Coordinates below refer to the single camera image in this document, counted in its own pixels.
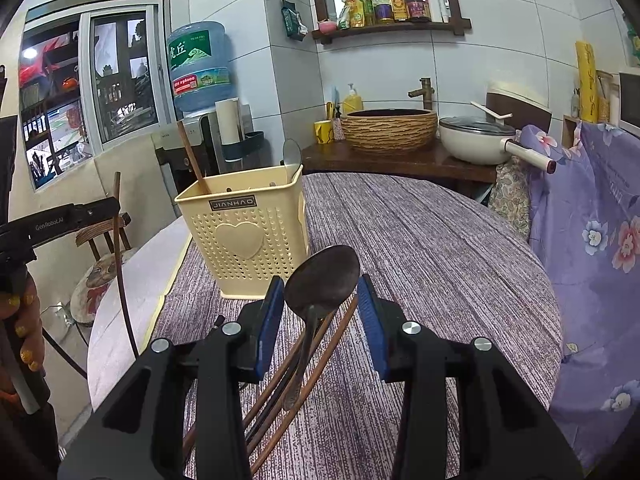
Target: spoon handle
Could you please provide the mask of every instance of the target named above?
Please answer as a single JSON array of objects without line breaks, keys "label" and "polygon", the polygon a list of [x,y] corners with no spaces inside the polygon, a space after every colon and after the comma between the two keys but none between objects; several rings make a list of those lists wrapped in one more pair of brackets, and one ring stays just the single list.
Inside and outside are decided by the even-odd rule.
[{"label": "spoon handle", "polygon": [[298,368],[296,369],[296,375],[293,377],[293,381],[287,388],[287,393],[282,405],[283,409],[288,412],[293,408],[294,404],[300,396],[300,390],[302,389],[302,379],[305,377],[306,366],[309,364],[309,354],[311,353],[311,344],[314,341],[316,335],[316,326],[318,325],[318,316],[316,316],[316,310],[311,307],[306,314],[305,319],[305,338],[302,341],[302,348],[300,349],[300,360],[298,361]]}]

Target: faucet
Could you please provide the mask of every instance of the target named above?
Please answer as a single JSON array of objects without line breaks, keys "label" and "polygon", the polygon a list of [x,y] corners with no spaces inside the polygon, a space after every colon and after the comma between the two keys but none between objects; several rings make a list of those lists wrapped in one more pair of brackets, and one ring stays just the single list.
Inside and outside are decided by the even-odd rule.
[{"label": "faucet", "polygon": [[420,90],[413,90],[409,92],[409,97],[420,97],[422,96],[422,105],[425,110],[431,110],[433,108],[433,94],[435,90],[431,87],[431,78],[423,77],[420,78],[422,83],[422,88]]}]

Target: round table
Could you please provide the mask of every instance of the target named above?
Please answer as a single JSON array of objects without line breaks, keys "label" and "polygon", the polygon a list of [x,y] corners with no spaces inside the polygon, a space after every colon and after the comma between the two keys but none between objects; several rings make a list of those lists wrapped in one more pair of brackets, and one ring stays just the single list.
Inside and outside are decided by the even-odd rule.
[{"label": "round table", "polygon": [[[418,320],[439,336],[462,342],[476,336],[494,340],[548,406],[561,359],[558,306],[542,265],[506,222],[450,190],[408,178],[321,173],[306,176],[304,189],[313,252],[333,244],[354,247],[362,272],[370,274],[381,298],[399,303],[408,319]],[[175,274],[187,240],[188,231],[178,219],[124,267],[139,346],[159,304],[163,307],[153,338],[165,336],[179,344],[206,336],[218,314],[235,319],[244,303],[220,298],[194,244],[186,249]],[[169,282],[170,290],[164,290]],[[313,364],[336,326],[334,321]],[[244,412],[301,330],[302,322],[285,309],[271,370],[263,383],[242,393]],[[112,286],[100,304],[89,348],[94,408],[132,361]],[[447,386],[449,411],[456,413],[454,386]],[[255,477],[388,478],[401,404],[401,384],[381,383],[372,369],[360,319],[354,316],[315,389]],[[186,425],[193,418],[192,391]],[[449,421],[452,474],[460,449],[451,415]],[[193,460],[187,473],[194,476]]]}]

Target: window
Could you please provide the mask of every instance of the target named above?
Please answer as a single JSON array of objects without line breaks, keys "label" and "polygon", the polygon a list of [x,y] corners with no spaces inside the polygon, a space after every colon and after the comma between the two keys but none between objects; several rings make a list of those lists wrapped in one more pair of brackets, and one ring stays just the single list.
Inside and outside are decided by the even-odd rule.
[{"label": "window", "polygon": [[163,0],[116,0],[28,24],[20,113],[36,189],[130,134],[175,121],[162,11]]}]

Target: purple floral fabric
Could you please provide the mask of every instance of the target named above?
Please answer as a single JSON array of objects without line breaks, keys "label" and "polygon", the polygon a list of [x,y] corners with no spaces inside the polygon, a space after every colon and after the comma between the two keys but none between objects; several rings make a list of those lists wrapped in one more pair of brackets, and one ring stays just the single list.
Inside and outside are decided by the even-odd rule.
[{"label": "purple floral fabric", "polygon": [[570,149],[534,126],[522,143],[558,162],[553,175],[530,169],[529,243],[562,319],[549,412],[590,468],[640,404],[640,139],[583,123]]}]

